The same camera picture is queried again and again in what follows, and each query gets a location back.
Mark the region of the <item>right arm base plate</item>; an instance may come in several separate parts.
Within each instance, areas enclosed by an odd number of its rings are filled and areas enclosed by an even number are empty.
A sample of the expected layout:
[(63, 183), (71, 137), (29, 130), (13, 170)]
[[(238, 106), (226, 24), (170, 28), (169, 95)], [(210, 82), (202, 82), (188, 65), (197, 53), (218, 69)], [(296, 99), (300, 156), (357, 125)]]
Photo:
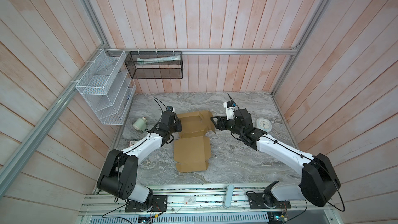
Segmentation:
[(278, 201), (272, 195), (271, 190), (277, 183), (279, 183), (279, 181), (272, 182), (263, 192), (247, 191), (246, 196), (249, 201), (250, 209), (291, 208), (290, 201)]

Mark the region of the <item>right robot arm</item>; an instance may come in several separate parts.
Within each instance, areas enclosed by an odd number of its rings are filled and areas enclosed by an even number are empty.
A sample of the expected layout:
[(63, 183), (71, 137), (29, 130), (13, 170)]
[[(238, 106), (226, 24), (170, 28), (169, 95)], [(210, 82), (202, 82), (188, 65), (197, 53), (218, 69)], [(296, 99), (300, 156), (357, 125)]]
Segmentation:
[(279, 185), (273, 182), (268, 185), (264, 190), (266, 206), (273, 207), (275, 202), (306, 200), (323, 207), (338, 193), (341, 183), (326, 155), (302, 152), (255, 128), (246, 109), (229, 107), (226, 112), (225, 116), (211, 117), (216, 129), (230, 131), (234, 138), (248, 147), (276, 158), (301, 176), (299, 183)]

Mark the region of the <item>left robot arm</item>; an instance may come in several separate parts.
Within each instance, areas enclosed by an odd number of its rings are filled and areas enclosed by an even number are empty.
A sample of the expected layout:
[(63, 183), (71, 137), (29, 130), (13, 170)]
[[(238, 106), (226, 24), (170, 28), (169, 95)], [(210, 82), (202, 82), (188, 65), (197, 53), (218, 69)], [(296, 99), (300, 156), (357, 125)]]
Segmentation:
[(153, 151), (172, 142), (174, 133), (181, 131), (181, 121), (174, 108), (167, 106), (158, 123), (137, 144), (109, 152), (99, 174), (97, 188), (122, 200), (146, 202), (151, 190), (137, 183), (138, 166)]

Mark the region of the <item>brown cardboard box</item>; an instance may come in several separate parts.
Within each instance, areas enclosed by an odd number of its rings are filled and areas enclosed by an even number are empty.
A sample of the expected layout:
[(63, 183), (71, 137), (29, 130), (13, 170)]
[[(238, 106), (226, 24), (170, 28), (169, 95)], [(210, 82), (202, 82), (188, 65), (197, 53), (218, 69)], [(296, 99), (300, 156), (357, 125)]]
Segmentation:
[(174, 160), (180, 173), (206, 171), (211, 158), (209, 131), (215, 132), (210, 111), (197, 111), (177, 115), (182, 131), (174, 142)]

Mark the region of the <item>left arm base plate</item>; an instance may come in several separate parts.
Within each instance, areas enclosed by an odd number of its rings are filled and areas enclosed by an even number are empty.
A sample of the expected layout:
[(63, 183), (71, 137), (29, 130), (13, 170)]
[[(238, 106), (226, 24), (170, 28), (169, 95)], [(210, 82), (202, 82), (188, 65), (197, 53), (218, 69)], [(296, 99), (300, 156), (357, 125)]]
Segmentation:
[(125, 207), (125, 212), (165, 212), (167, 210), (167, 200), (167, 195), (153, 195), (153, 193), (150, 193), (148, 199), (143, 203), (129, 200)]

